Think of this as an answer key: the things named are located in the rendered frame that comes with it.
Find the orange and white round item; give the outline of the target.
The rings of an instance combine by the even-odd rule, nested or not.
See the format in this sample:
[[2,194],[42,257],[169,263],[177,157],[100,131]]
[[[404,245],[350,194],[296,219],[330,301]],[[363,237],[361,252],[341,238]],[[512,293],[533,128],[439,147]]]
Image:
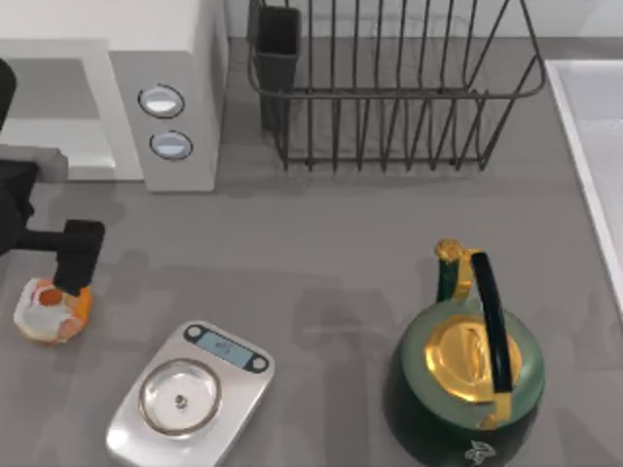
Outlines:
[[67,342],[87,326],[93,305],[90,287],[72,296],[56,288],[50,279],[32,278],[22,288],[13,320],[31,341]]

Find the round microwave knob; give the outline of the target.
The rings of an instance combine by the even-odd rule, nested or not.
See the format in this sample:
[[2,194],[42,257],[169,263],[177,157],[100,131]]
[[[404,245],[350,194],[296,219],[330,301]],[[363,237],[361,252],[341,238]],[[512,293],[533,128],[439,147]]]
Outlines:
[[194,149],[191,139],[175,130],[152,135],[149,145],[156,156],[167,161],[184,160],[193,153]]
[[172,119],[185,108],[183,95],[173,87],[158,84],[138,93],[138,104],[149,116],[157,119]]

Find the round glass scale plate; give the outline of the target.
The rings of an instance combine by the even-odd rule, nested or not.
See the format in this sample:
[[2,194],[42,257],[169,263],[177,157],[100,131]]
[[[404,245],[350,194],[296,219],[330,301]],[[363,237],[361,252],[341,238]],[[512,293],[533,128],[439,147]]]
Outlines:
[[218,413],[222,400],[219,376],[207,364],[175,358],[157,365],[138,390],[138,409],[156,432],[180,437],[204,428]]

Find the pale microwave oven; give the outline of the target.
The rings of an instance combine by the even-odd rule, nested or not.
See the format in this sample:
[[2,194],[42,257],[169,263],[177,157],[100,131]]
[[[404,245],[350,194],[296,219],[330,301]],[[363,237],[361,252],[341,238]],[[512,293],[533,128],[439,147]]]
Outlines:
[[[58,150],[66,180],[141,181],[156,193],[213,190],[228,67],[222,36],[197,32],[178,44],[159,37],[2,38],[0,58],[17,78],[0,148]],[[138,93],[158,84],[183,95],[175,118],[140,108]],[[170,130],[193,142],[186,159],[151,151],[151,136]]]

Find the silver kitchen scale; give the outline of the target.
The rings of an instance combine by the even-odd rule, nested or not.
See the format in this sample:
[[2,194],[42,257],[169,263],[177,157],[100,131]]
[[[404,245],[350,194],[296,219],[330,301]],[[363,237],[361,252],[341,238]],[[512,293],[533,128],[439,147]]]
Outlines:
[[[150,371],[175,358],[207,364],[219,376],[223,392],[218,413],[204,428],[169,437],[142,418],[138,390]],[[263,348],[206,321],[187,321],[167,337],[114,413],[105,438],[108,453],[122,467],[218,467],[260,405],[274,374],[275,360]]]

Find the dark grey utensil holder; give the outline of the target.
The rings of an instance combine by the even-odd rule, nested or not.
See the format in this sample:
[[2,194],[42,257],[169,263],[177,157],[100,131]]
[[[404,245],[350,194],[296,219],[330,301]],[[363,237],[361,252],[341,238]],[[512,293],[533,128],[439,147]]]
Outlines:
[[280,111],[287,108],[300,56],[301,11],[290,6],[249,0],[247,41],[260,88],[262,130],[281,127]]

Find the green and gold kettle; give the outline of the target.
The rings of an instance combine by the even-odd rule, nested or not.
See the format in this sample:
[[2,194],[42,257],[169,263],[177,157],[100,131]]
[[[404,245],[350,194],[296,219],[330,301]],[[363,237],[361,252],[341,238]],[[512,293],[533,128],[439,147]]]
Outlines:
[[[401,447],[423,467],[507,467],[528,439],[545,388],[535,335],[501,300],[488,254],[453,238],[435,247],[433,305],[406,326],[392,352],[384,414]],[[424,346],[433,326],[452,315],[482,317],[495,400],[470,404],[447,393],[428,370]]]

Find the gold kettle lid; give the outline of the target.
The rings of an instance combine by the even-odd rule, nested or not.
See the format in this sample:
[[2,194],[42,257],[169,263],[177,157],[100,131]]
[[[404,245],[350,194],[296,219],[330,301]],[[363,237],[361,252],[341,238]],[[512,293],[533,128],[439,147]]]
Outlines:
[[449,394],[470,404],[495,400],[489,340],[482,317],[452,315],[433,326],[424,346],[428,370]]

